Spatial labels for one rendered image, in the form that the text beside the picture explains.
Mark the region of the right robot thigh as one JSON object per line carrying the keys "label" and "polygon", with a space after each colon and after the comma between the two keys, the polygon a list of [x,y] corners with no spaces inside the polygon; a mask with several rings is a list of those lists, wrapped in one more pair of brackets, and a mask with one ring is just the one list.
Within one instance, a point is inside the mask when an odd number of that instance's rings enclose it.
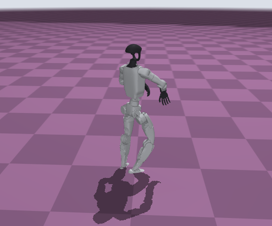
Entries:
{"label": "right robot thigh", "polygon": [[147,136],[147,139],[143,142],[143,147],[146,143],[150,142],[154,145],[155,133],[153,123],[145,112],[140,112],[139,110],[135,112],[135,120],[138,124],[142,125],[142,129]]}

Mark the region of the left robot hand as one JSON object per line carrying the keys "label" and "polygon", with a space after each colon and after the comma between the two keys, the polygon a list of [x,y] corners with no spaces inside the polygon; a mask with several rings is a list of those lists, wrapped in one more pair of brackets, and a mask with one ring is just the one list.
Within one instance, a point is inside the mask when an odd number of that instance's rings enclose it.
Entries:
{"label": "left robot hand", "polygon": [[150,89],[149,89],[149,87],[148,87],[148,85],[146,83],[145,83],[145,90],[146,90],[146,92],[148,92],[147,96],[149,96],[150,95]]}

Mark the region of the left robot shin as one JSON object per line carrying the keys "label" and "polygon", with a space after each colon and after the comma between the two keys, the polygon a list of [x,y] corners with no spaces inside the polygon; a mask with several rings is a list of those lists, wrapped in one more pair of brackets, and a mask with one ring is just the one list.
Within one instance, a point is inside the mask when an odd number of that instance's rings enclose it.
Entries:
{"label": "left robot shin", "polygon": [[[122,136],[123,135],[121,135],[121,137]],[[123,167],[125,167],[127,164],[127,158],[130,150],[130,142],[128,144],[122,143],[121,137],[120,137],[121,166],[123,165]]]}

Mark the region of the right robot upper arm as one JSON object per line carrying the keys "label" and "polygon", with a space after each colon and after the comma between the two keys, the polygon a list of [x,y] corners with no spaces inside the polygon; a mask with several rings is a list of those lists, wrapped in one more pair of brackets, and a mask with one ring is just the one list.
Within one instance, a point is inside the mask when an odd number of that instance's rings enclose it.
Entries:
{"label": "right robot upper arm", "polygon": [[140,68],[138,70],[138,74],[144,78],[144,79],[148,79],[154,83],[157,84],[157,87],[163,89],[166,85],[166,82],[162,81],[158,76],[156,76],[155,74],[153,74],[149,69],[147,68]]}

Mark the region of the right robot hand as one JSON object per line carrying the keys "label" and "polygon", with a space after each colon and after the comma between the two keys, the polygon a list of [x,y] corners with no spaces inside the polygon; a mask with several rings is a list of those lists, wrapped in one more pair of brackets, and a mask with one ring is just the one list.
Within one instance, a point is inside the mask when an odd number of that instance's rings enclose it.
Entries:
{"label": "right robot hand", "polygon": [[[166,102],[167,102],[167,104],[168,104],[168,101],[170,102],[169,97],[168,97],[168,94],[167,94],[166,91],[167,91],[167,90],[161,91],[161,89],[160,89],[161,94],[160,94],[160,97],[159,97],[159,102],[160,102],[160,99],[161,99],[161,100],[162,100],[162,104],[163,104],[163,100],[164,100],[165,105],[166,105]],[[168,98],[168,101],[167,101],[167,98]],[[166,102],[165,102],[165,99],[166,99]],[[164,104],[163,104],[163,105],[164,105]]]}

